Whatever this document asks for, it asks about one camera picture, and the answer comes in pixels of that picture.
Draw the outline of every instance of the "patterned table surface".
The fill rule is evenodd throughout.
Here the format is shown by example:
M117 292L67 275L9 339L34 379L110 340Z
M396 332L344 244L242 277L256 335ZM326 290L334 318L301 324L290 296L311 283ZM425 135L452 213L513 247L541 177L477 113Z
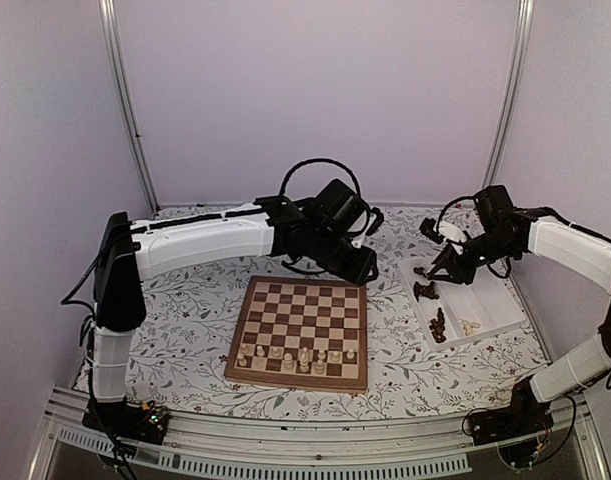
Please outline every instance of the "patterned table surface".
M219 208L165 209L159 218ZM226 355L252 275L296 276L280 258L235 258L175 270L143 286L148 316L134 336L127 374L132 401L153 399L175 410L246 418L373 420L441 415L507 403L514 380L545 358L531 325L443 352L431 352L398 278L409 256L435 254L418 227L439 209L386 207L385 223L367 241L380 277L368 285L365 395L238 385L224 378ZM446 220L475 234L468 208ZM74 388L87 390L84 366Z

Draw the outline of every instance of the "chessboard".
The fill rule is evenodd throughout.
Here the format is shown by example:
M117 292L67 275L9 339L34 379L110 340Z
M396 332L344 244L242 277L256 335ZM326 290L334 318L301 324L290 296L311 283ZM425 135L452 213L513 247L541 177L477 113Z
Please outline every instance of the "chessboard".
M225 378L277 388L365 393L365 287L342 281L252 277Z

